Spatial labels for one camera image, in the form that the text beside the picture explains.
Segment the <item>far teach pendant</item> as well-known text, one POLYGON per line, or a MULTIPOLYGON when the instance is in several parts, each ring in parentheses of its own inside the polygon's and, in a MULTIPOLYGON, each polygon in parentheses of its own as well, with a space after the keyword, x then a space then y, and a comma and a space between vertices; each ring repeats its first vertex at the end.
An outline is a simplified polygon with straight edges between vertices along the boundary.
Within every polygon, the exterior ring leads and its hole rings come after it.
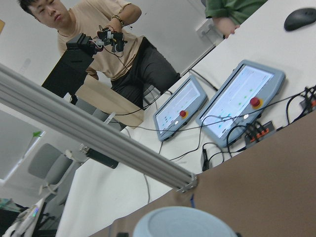
POLYGON ((206 103, 208 97, 194 76, 189 76, 153 115, 158 139, 171 138, 206 103))

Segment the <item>blue ikea cup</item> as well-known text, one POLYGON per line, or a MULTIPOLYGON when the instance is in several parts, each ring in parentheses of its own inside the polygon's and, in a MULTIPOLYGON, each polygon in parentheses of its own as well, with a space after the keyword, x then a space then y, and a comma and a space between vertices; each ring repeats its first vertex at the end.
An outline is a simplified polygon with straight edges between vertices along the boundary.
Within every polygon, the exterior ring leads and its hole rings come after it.
POLYGON ((196 208, 163 207, 144 215, 136 224, 134 237, 236 237, 226 223, 196 208))

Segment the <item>teach pendant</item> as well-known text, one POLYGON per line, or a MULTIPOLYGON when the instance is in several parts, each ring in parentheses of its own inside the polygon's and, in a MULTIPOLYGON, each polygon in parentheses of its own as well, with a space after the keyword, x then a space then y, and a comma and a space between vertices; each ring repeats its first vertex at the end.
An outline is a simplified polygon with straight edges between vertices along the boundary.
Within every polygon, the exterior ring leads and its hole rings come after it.
POLYGON ((194 76, 189 76, 153 115, 158 139, 171 138, 206 103, 208 97, 194 76))
POLYGON ((285 73, 242 60, 203 107, 196 122, 219 147, 238 139, 278 94, 285 73))

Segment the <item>near teach pendant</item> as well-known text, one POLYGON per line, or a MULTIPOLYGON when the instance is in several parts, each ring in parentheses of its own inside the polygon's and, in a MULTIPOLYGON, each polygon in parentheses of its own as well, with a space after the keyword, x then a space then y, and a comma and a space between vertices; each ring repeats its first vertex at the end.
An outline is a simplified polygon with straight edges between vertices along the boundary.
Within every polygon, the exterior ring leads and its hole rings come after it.
POLYGON ((196 122, 219 147, 238 139, 278 94, 285 73, 242 60, 203 107, 196 122))

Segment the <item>person in beige shirt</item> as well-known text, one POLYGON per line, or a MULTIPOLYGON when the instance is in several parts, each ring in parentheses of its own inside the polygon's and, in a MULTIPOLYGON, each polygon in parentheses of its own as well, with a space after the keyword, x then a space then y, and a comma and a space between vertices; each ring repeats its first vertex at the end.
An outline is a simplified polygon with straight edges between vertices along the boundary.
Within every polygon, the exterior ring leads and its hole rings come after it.
POLYGON ((19 5, 41 24, 57 30, 60 54, 66 51, 66 43, 80 33, 95 37, 105 32, 112 36, 98 47, 86 72, 95 79, 97 72, 103 73, 111 80, 112 90, 140 108, 145 85, 164 94, 180 78, 145 36, 135 36, 124 29, 142 13, 130 2, 81 0, 70 9, 60 0, 21 0, 19 5))

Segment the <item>person in green shirt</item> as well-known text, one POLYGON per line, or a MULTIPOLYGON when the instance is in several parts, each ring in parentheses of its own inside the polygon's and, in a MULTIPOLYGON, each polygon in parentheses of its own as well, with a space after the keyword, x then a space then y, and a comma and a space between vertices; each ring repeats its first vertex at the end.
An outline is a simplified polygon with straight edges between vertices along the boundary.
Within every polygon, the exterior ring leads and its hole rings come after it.
POLYGON ((217 30, 227 39, 257 11, 266 0, 207 0, 205 16, 211 18, 217 30))

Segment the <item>aluminium frame post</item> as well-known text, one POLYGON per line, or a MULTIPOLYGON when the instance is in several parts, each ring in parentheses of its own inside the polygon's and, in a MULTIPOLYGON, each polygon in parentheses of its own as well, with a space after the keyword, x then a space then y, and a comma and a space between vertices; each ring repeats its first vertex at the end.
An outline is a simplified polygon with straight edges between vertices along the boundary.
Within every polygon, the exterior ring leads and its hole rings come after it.
POLYGON ((0 66, 0 101, 181 193, 198 185, 196 174, 116 131, 5 65, 0 66))

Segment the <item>black computer mouse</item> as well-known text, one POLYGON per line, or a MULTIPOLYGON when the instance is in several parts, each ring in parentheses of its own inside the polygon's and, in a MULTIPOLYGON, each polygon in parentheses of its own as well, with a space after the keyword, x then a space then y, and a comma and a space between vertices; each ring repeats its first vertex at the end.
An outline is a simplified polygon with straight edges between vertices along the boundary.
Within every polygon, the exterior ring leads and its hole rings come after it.
POLYGON ((286 31, 294 31, 301 27, 310 25, 316 22, 315 8, 300 8, 291 12, 284 22, 284 29, 286 31))

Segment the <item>white chair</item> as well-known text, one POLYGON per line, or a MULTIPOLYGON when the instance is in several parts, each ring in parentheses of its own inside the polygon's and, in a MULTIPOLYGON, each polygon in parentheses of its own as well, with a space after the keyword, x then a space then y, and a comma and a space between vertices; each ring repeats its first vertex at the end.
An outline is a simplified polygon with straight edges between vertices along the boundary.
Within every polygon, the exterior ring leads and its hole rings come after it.
POLYGON ((46 143, 34 155, 28 173, 43 179, 48 184, 56 185, 72 163, 73 161, 60 150, 46 143))

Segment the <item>cardboard box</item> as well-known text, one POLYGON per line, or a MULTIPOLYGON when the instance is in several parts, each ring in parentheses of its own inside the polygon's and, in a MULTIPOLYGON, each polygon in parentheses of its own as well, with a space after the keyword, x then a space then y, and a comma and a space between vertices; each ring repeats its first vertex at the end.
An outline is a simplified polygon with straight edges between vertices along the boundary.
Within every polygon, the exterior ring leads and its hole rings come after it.
POLYGON ((106 114, 114 113, 114 119, 127 126, 137 127, 143 122, 143 109, 91 76, 85 78, 75 96, 77 107, 102 121, 106 114))

